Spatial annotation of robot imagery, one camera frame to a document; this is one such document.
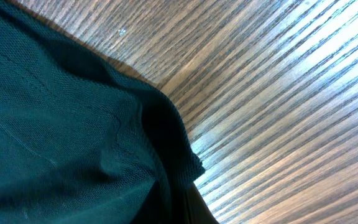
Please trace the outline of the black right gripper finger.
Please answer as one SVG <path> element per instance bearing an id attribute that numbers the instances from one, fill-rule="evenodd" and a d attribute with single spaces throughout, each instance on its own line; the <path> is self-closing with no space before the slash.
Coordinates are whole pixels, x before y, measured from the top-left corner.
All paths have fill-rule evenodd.
<path id="1" fill-rule="evenodd" d="M 219 224 L 195 184 L 191 184 L 185 191 L 185 223 Z"/>

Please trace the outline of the black polo shirt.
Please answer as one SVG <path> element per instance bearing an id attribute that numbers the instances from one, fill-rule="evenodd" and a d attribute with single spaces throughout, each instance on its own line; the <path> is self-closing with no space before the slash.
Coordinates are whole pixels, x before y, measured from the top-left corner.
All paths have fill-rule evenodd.
<path id="1" fill-rule="evenodd" d="M 203 172 L 161 91 L 0 1 L 0 223 L 180 223 Z"/>

